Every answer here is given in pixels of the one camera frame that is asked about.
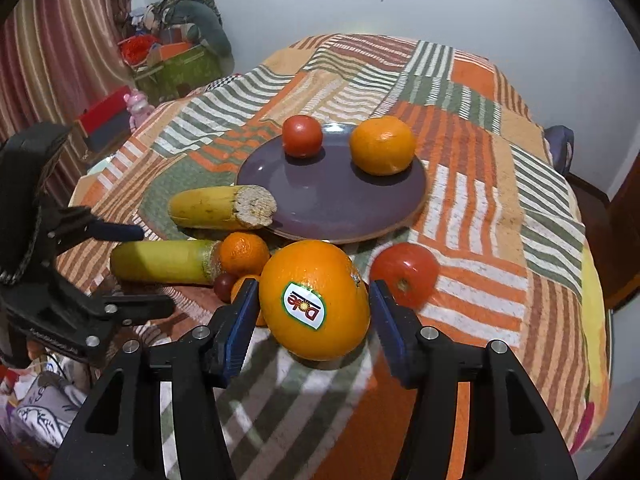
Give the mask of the blue bag by bed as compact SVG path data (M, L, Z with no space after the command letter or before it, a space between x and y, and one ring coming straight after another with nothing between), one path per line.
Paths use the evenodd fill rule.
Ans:
M544 129L544 140L549 144L554 169L563 177L567 177L574 156L574 131L561 125L552 126Z

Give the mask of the green box of clutter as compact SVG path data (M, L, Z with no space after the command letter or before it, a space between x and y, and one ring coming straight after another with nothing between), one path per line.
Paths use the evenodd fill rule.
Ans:
M132 90L143 92L153 105L184 98L222 77L216 55L203 46L153 44L132 68Z

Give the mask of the red tomato on plate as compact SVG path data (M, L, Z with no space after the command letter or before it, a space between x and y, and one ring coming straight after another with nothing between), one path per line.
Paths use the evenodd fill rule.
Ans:
M323 133L317 119L307 115L294 115L284 122L281 138L285 154L309 158L320 152Z

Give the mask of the red tomato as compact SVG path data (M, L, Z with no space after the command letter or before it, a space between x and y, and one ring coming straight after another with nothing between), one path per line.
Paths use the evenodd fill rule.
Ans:
M307 115L294 115L284 122L281 138L285 154L309 158L320 152L323 133L317 119Z
M437 259L426 247L398 243L374 258L369 282L384 281L398 304L419 311L433 295L439 272Z

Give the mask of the small dark red fruit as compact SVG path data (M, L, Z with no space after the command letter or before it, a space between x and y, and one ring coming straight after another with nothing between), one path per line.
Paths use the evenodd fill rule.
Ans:
M236 276L229 273L221 273L215 278L214 292L224 304L230 304L232 290L237 280Z

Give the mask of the yellow-green sugarcane piece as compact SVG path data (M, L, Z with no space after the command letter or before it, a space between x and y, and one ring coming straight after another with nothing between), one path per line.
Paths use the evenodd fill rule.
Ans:
M119 281L213 285L221 274L216 240L140 240L111 252L110 270Z

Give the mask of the striped patchwork bedspread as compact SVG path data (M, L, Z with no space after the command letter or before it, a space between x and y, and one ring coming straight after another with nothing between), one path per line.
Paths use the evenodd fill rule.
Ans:
M403 240L431 250L442 273L423 322L464 344L510 344L568 448L579 450L608 407L600 281L541 128L484 58L390 36L304 38L214 90L162 105L76 202L137 223L152 240L174 238L171 196L232 183L296 114L352 124L393 115L412 129L425 206L407 229L349 245L349 257L367 273ZM376 338L351 363L314 370L266 330L218 400L242 479L386 479L412 404Z

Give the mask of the purple round plate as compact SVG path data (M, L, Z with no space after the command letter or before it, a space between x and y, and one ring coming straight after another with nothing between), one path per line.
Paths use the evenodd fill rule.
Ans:
M285 155L271 139L242 163L236 182L265 188L277 202L270 231L288 240L349 244L408 226L425 203L427 180L420 159L399 174L375 177L352 162L354 126L327 122L320 153L311 159Z

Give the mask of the small tangerine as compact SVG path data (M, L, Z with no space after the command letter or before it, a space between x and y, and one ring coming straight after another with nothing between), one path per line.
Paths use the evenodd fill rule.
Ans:
M258 274L247 274L242 276L242 278L239 278L233 285L232 289L231 289L231 301L234 301L236 296L238 296L238 293L240 292L244 282L246 280L255 280L256 282L258 282L260 279L260 276ZM264 316L262 315L262 311L259 311L258 314L258 318L256 320L256 326L257 327L266 327L267 323L264 319Z
M219 261L224 272L240 278L261 274L270 258L267 244L256 234L233 232L219 246Z

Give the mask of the red and blue box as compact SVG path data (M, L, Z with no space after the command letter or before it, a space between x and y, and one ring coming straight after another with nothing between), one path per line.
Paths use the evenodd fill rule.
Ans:
M126 103L130 93L128 86L119 87L76 119L90 152L99 153L116 140L130 135L130 113Z

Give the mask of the striped red curtain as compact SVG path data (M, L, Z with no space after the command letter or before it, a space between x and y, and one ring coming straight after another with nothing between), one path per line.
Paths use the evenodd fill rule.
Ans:
M131 0L18 0L1 25L1 136L70 126L125 84L117 44Z

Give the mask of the orange on plate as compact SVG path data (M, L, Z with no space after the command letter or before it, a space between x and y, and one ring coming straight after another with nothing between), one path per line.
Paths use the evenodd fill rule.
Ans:
M416 136L397 117L370 118L352 130L349 149L352 162L366 174L393 176L411 165Z

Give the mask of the large orange with sticker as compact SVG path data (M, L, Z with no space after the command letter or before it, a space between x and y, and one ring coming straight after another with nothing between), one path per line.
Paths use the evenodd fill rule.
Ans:
M322 240L279 249L259 279L259 304L272 336L307 361L333 361L367 335L367 286L352 260Z

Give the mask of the yellow sugarcane piece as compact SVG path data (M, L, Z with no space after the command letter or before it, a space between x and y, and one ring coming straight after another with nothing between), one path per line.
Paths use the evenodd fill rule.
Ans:
M171 197L167 210L180 228L237 231L270 226L278 205L262 186L227 185L180 192Z

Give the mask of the pink toy figure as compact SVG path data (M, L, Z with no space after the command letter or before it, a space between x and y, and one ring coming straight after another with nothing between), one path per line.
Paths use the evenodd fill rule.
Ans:
M129 128L135 132L154 113L155 107L149 102L146 94L132 89L124 95L126 109L129 113Z

